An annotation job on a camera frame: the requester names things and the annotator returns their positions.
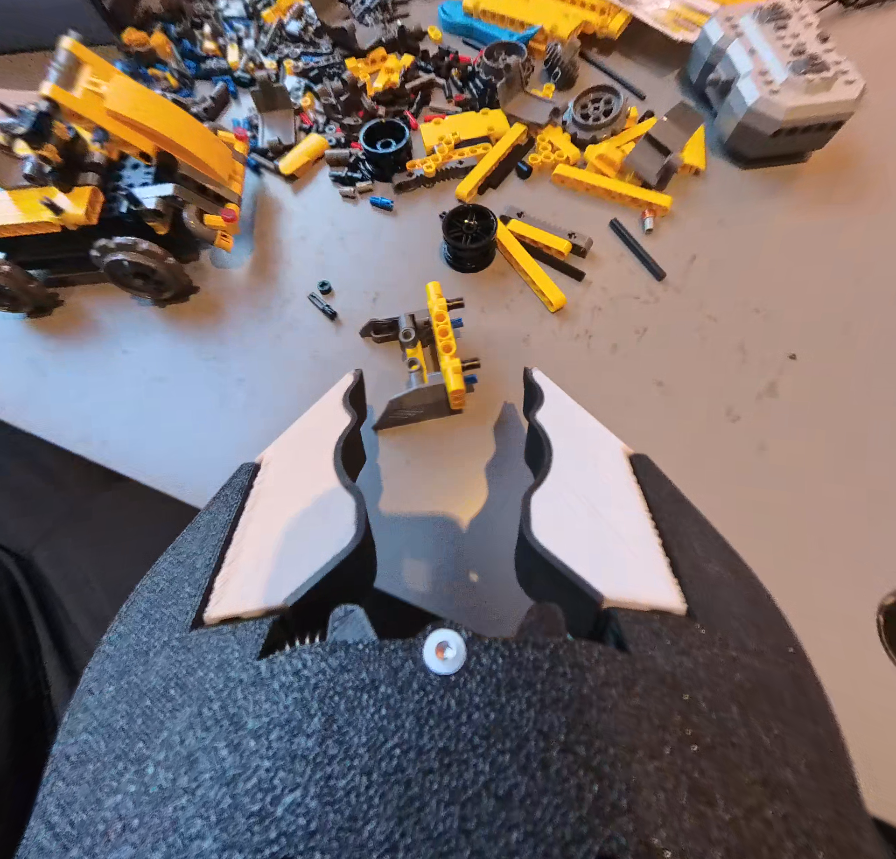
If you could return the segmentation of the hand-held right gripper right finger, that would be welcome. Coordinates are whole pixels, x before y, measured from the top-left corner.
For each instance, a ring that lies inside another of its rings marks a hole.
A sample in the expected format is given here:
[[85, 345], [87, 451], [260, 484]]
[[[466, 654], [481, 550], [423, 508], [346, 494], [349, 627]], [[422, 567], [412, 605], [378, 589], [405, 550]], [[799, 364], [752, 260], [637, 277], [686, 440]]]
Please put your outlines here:
[[543, 371], [523, 370], [524, 461], [515, 571], [570, 636], [601, 636], [613, 611], [685, 618], [688, 604], [631, 450]]

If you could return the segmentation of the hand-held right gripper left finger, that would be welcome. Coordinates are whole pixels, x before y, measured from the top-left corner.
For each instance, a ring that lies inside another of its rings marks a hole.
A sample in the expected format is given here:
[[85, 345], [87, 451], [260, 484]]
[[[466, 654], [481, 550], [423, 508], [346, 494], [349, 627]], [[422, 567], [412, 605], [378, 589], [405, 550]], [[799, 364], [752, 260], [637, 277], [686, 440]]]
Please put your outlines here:
[[364, 467], [364, 373], [345, 374], [258, 456], [210, 581], [204, 625], [294, 607], [342, 564], [372, 585]]

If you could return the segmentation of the small yellow grey brick assembly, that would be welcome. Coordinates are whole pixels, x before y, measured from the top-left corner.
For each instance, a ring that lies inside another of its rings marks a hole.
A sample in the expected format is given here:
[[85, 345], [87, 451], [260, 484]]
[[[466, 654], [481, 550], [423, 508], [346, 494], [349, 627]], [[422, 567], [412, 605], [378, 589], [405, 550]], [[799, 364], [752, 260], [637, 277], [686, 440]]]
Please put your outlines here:
[[396, 343], [406, 373], [402, 391], [392, 396], [373, 424], [375, 432], [458, 417], [475, 390], [480, 361], [459, 355], [457, 330], [463, 298], [446, 298], [439, 282], [426, 285], [426, 306], [416, 312], [368, 320], [359, 337], [377, 345]]

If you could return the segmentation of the black toy wheel rim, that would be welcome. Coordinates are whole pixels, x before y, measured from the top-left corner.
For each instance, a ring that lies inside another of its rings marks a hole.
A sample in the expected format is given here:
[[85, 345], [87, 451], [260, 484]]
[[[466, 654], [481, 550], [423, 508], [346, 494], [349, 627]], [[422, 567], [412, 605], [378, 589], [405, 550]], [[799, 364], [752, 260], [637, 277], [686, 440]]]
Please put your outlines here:
[[365, 163], [378, 182], [392, 182], [397, 174], [407, 170], [413, 158], [411, 131], [406, 118], [376, 118], [360, 130]]
[[453, 271], [487, 270], [497, 254], [498, 218], [484, 205], [464, 203], [441, 216], [442, 258]]

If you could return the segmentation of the long yellow beam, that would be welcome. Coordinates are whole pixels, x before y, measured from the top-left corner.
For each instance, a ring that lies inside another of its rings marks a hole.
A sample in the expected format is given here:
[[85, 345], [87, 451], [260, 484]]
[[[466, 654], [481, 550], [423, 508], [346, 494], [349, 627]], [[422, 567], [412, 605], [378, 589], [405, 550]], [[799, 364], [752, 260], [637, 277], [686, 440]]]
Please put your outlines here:
[[522, 147], [529, 138], [529, 126], [517, 122], [510, 126], [509, 130], [500, 137], [490, 148], [486, 155], [476, 164], [476, 167], [458, 184], [455, 190], [455, 198], [459, 203], [476, 203], [476, 198], [482, 191], [483, 185], [489, 180], [499, 166], [519, 147]]
[[556, 314], [566, 306], [566, 295], [563, 291], [501, 221], [497, 223], [497, 248], [549, 312]]
[[550, 181], [568, 190], [627, 208], [653, 210], [659, 216], [666, 216], [673, 207], [673, 198], [666, 193], [568, 164], [557, 165]]

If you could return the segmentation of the black beam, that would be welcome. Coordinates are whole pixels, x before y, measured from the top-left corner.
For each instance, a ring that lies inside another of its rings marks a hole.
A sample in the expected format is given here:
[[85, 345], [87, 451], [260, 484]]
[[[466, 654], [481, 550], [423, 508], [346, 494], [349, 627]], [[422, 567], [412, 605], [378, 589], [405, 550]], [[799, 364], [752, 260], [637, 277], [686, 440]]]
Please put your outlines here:
[[540, 265], [547, 266], [578, 283], [585, 280], [585, 271], [568, 260], [572, 252], [571, 250], [566, 250], [564, 246], [558, 248], [528, 240], [522, 240], [521, 243], [530, 256]]

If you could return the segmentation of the grey gear rack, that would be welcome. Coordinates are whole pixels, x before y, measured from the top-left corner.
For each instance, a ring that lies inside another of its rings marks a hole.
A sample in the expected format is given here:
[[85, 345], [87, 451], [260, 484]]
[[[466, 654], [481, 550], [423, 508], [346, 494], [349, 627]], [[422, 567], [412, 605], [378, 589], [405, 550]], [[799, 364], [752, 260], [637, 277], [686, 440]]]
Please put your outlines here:
[[505, 225], [511, 220], [517, 220], [521, 221], [523, 224], [533, 226], [541, 231], [552, 234], [555, 237], [566, 239], [571, 243], [572, 255], [581, 259], [588, 256], [593, 246], [594, 241], [592, 237], [579, 231], [575, 231], [571, 227], [549, 222], [543, 217], [533, 215], [513, 205], [506, 206], [504, 211], [498, 215], [498, 218]]
[[422, 169], [405, 171], [395, 176], [392, 189], [395, 194], [411, 193], [419, 189], [429, 189], [441, 182], [455, 181], [465, 177], [467, 169], [464, 166], [447, 166], [435, 170], [431, 175], [426, 175]]

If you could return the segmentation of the grey curved panel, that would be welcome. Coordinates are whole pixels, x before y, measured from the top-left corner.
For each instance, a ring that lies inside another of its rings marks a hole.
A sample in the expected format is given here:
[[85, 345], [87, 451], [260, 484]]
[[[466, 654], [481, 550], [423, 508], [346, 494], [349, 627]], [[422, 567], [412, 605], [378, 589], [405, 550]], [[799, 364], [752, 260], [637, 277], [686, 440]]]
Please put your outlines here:
[[623, 160], [625, 171], [642, 185], [663, 192], [682, 166], [682, 153], [703, 126], [700, 112], [687, 101], [673, 105], [634, 145]]

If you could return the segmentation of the grey toothed wheel hub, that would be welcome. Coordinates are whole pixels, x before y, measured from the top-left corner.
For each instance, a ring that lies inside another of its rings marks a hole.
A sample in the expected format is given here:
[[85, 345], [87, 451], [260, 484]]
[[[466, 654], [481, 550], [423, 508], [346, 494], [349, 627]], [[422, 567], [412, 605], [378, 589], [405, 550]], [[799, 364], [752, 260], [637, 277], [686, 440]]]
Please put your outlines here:
[[585, 149], [621, 133], [629, 109], [623, 91], [611, 84], [596, 84], [570, 101], [563, 116], [564, 129], [577, 148]]

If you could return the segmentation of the yellow rectangular panel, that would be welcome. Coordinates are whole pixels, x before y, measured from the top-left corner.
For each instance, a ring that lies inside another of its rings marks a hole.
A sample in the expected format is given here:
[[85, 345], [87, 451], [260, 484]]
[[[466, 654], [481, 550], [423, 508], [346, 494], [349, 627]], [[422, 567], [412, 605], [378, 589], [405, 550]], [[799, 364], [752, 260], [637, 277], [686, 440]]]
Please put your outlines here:
[[454, 147], [465, 141], [478, 144], [484, 141], [495, 143], [510, 128], [505, 113], [500, 110], [482, 109], [446, 116], [437, 116], [420, 123], [420, 137], [427, 154], [434, 152], [437, 145], [452, 140]]

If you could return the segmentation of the long black axle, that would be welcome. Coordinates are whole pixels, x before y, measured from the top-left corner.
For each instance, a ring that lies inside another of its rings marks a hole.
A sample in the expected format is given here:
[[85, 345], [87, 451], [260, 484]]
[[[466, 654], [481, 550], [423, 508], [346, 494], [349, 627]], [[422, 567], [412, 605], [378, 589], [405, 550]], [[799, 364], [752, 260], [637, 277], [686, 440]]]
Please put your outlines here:
[[606, 60], [594, 49], [591, 48], [583, 48], [579, 51], [580, 59], [587, 62], [590, 66], [600, 71], [604, 75], [610, 78], [611, 81], [614, 81], [618, 86], [627, 91], [634, 98], [644, 101], [647, 99], [647, 95], [640, 88], [633, 84], [632, 81], [629, 81], [625, 77], [623, 77], [618, 71], [614, 70], [611, 66], [609, 66]]

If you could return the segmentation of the dark grey gear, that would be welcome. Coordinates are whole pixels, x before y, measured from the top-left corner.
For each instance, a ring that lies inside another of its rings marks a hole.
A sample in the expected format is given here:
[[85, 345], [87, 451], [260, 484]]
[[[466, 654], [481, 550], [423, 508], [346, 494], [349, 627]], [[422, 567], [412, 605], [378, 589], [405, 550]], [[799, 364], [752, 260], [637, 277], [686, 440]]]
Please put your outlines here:
[[543, 57], [543, 74], [545, 82], [553, 84], [556, 92], [568, 91], [578, 81], [580, 49], [581, 44], [577, 37], [547, 43]]

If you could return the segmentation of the grey battery box brick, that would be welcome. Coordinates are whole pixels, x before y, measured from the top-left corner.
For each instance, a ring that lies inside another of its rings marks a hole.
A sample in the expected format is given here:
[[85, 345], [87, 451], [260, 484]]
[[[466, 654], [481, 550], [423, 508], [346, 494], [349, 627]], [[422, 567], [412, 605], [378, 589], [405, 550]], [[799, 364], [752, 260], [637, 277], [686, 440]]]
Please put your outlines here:
[[795, 0], [721, 7], [686, 68], [725, 153], [749, 166], [805, 160], [856, 114], [867, 83]]

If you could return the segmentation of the pile of building brick pieces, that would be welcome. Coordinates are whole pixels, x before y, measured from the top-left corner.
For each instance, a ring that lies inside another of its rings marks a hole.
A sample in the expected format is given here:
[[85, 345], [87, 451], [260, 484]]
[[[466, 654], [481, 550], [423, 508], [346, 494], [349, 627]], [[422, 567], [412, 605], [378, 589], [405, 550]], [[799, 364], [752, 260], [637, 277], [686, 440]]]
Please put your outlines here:
[[[464, 166], [466, 177], [497, 141], [454, 147], [446, 140], [427, 154], [420, 123], [487, 108], [502, 110], [510, 126], [527, 124], [529, 138], [476, 199], [511, 171], [523, 180], [559, 164], [647, 188], [624, 170], [623, 160], [663, 115], [634, 104], [636, 98], [582, 59], [575, 86], [556, 92], [543, 74], [541, 31], [527, 44], [521, 76], [497, 85], [482, 81], [476, 64], [484, 47], [443, 32], [439, 21], [427, 28], [408, 21], [407, 6], [415, 1], [160, 0], [120, 32], [118, 68], [205, 123], [250, 92], [254, 114], [238, 125], [249, 131], [251, 166], [294, 180], [279, 173], [277, 160], [308, 134], [322, 134], [330, 143], [324, 155], [330, 178], [350, 200], [375, 183], [358, 142], [367, 122], [407, 119], [413, 146], [407, 171], [431, 175]], [[627, 95], [626, 127], [579, 149], [563, 116], [574, 97], [601, 83]]]

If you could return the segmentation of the yellow beam frame assembly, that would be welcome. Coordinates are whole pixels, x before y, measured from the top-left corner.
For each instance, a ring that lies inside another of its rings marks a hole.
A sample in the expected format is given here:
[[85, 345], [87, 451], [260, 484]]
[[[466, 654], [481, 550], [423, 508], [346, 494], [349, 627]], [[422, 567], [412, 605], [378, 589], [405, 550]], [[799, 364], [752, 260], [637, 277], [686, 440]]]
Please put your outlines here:
[[608, 0], [462, 0], [472, 18], [521, 33], [539, 27], [543, 43], [573, 37], [618, 39], [633, 15]]

